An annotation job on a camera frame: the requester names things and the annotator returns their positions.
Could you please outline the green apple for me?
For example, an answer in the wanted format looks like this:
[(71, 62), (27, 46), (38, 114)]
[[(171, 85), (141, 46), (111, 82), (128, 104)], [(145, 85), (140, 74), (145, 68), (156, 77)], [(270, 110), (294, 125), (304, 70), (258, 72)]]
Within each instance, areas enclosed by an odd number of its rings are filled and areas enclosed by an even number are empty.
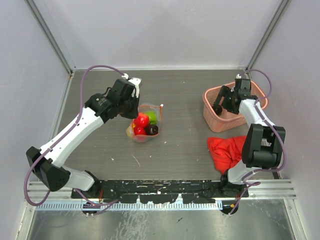
[(145, 112), (145, 114), (148, 116), (149, 118), (149, 124), (150, 125), (156, 125), (158, 122), (158, 117), (157, 117), (157, 113), (154, 111), (147, 111)]

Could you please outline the clear zip top bag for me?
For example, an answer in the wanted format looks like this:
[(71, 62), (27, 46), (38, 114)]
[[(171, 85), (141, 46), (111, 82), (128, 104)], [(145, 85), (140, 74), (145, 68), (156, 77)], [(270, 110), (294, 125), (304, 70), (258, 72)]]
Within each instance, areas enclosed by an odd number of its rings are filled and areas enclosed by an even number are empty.
[(137, 143), (144, 143), (157, 137), (163, 129), (163, 104), (143, 103), (138, 107), (138, 117), (126, 129), (127, 136)]

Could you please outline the yellow pear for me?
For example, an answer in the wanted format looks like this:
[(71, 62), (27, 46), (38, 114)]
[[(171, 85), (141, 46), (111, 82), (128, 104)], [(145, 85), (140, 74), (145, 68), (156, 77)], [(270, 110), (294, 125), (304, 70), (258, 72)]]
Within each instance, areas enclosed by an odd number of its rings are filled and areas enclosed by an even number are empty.
[(131, 139), (134, 137), (134, 129), (131, 125), (126, 129), (126, 134)]

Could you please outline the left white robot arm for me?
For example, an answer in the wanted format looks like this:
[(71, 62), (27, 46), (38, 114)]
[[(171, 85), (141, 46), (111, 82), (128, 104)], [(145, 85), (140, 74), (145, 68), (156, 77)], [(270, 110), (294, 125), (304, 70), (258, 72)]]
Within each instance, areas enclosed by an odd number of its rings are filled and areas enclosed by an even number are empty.
[(65, 162), (83, 140), (108, 120), (118, 115), (127, 119), (138, 116), (141, 82), (136, 77), (117, 79), (107, 93), (92, 95), (76, 118), (51, 141), (26, 151), (32, 172), (51, 192), (69, 187), (82, 190), (88, 198), (99, 195), (100, 185), (92, 173), (66, 167)]

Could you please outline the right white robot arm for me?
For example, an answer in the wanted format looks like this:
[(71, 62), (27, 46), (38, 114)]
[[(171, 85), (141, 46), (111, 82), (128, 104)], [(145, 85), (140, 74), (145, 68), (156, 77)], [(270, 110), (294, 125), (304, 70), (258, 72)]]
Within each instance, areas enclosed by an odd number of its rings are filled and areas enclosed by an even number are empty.
[(275, 170), (284, 153), (286, 131), (276, 126), (261, 108), (260, 98), (252, 94), (250, 79), (238, 75), (234, 87), (223, 85), (212, 106), (220, 115), (224, 110), (242, 114), (249, 129), (241, 150), (241, 161), (220, 178), (219, 191), (225, 197), (245, 189), (246, 180), (257, 172)]

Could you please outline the red apple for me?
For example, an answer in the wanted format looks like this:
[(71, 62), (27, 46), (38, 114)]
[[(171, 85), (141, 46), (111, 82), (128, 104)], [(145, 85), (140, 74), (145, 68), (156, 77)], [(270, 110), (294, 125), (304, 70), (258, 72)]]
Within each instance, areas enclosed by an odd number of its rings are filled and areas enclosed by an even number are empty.
[(133, 120), (136, 126), (145, 128), (149, 125), (149, 117), (144, 112), (139, 112), (137, 118)]

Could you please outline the red oval fruit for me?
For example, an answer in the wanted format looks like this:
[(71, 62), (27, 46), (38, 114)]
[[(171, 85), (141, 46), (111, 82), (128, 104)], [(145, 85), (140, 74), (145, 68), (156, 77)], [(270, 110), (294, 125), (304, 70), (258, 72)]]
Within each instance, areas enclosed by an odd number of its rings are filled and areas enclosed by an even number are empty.
[(139, 135), (147, 135), (146, 130), (143, 127), (140, 126), (135, 126), (133, 128), (133, 132), (135, 136), (139, 136)]

